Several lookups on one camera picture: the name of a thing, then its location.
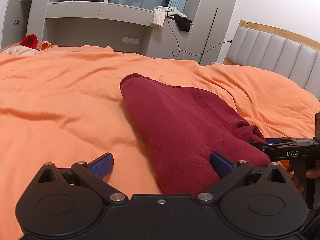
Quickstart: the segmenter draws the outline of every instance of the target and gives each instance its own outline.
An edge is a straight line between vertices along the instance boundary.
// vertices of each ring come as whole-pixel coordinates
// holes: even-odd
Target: pink fabric
[[[165,85],[139,74],[125,77],[120,89],[165,194],[195,196],[219,181],[209,162],[212,151],[256,167],[270,163],[247,143],[265,142],[259,129],[214,93]]]

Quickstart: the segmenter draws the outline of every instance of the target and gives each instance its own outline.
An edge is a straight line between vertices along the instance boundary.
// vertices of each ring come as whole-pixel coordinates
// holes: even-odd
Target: white wall
[[[2,44],[2,28],[4,21],[5,9],[7,8],[8,0],[0,0],[0,48]]]
[[[230,41],[241,19],[301,34],[320,42],[320,0],[236,0],[225,36]],[[223,44],[217,62],[222,63],[230,43]]]

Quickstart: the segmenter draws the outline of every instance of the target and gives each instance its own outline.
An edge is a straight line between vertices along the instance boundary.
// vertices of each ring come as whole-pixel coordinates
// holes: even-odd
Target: hanging clothes
[[[153,16],[153,21],[151,21],[151,24],[161,29],[163,28],[164,19],[167,16],[172,16],[172,15],[179,15],[183,18],[187,18],[185,14],[183,14],[182,12],[179,12],[175,7],[157,6],[155,8],[155,14]]]
[[[174,20],[176,21],[177,26],[181,32],[188,33],[190,31],[190,25],[192,23],[191,20],[189,20],[188,18],[183,18],[177,14],[175,14],[173,17],[174,17]]]

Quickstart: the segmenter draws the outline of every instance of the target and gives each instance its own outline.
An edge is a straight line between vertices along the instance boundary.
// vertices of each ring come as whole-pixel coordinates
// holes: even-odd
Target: wooden headboard frame
[[[319,42],[314,41],[312,39],[309,39],[309,38],[302,36],[300,34],[297,34],[297,33],[289,32],[289,31],[286,31],[283,29],[279,29],[276,27],[263,25],[263,24],[259,24],[259,23],[249,23],[249,22],[246,22],[245,20],[240,21],[239,27],[245,27],[245,28],[254,29],[257,31],[263,31],[266,33],[275,34],[275,35],[284,37],[286,39],[296,41],[300,44],[306,45],[306,46],[308,46],[312,49],[315,49],[317,51],[320,51],[320,43]],[[236,65],[235,63],[233,63],[227,59],[224,59],[223,63],[224,63],[224,65]]]

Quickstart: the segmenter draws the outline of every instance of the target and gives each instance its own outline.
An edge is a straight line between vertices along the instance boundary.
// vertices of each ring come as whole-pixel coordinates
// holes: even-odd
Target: maroon sweater
[[[135,73],[121,81],[120,89],[165,194],[195,196],[219,181],[209,163],[213,151],[256,167],[270,162],[247,143],[265,142],[259,129],[209,91],[173,87]]]

